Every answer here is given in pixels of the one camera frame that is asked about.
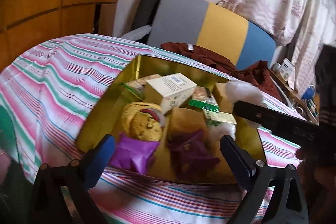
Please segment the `person's right hand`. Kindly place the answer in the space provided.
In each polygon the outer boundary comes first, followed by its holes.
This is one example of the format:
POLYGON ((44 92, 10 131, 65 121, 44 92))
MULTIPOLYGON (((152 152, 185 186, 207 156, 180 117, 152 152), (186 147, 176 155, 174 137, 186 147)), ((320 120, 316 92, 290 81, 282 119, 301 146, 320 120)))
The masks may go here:
POLYGON ((335 223, 335 166, 319 166, 314 153, 300 148, 297 167, 306 198, 309 223, 335 223))

